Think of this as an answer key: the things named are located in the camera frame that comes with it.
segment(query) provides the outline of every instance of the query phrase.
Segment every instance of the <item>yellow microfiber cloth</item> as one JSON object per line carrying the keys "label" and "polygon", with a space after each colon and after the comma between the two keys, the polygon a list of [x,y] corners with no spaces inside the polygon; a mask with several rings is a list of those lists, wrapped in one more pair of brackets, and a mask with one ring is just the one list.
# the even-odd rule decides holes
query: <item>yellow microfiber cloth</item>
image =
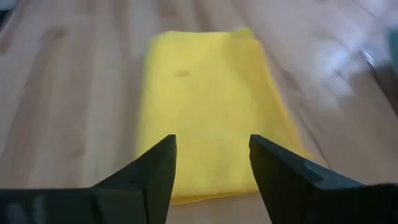
{"label": "yellow microfiber cloth", "polygon": [[248,29],[166,32],[146,58],[137,155],[177,137],[172,204],[258,191],[250,134],[308,158]]}

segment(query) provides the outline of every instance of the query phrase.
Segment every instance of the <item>folded towel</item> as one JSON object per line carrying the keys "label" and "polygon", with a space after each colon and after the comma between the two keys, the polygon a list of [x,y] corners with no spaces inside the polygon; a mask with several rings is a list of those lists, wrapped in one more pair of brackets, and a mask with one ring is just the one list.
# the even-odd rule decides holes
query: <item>folded towel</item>
{"label": "folded towel", "polygon": [[146,58],[137,155],[177,136],[172,204],[258,191],[250,134],[308,158],[250,30],[166,32]]}

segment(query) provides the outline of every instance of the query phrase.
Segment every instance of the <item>wooden floor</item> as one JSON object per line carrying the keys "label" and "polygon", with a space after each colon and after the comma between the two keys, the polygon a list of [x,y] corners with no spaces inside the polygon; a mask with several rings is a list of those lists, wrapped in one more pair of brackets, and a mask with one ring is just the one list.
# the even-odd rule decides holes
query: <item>wooden floor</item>
{"label": "wooden floor", "polygon": [[[148,40],[243,26],[315,161],[398,182],[398,119],[361,54],[386,53],[397,12],[396,0],[20,0],[0,33],[0,187],[89,186],[126,165]],[[171,207],[167,222],[270,223],[258,194]]]}

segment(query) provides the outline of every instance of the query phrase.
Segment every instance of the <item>yellow towel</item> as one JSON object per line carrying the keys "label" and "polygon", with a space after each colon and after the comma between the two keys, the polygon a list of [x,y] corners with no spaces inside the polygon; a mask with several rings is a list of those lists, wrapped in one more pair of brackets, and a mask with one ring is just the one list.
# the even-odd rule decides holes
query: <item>yellow towel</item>
{"label": "yellow towel", "polygon": [[172,204],[258,191],[250,134],[307,157],[262,46],[235,33],[166,32],[150,45],[137,155],[177,135]]}

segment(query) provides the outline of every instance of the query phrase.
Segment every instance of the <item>wood grain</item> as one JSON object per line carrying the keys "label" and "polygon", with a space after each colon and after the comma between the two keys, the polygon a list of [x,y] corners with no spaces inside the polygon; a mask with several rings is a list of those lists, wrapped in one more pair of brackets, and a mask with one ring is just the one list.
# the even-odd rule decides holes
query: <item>wood grain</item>
{"label": "wood grain", "polygon": [[[398,120],[359,54],[389,0],[20,0],[0,33],[0,187],[84,187],[131,160],[146,49],[165,30],[250,27],[314,160],[398,182]],[[258,194],[167,223],[270,223]]]}

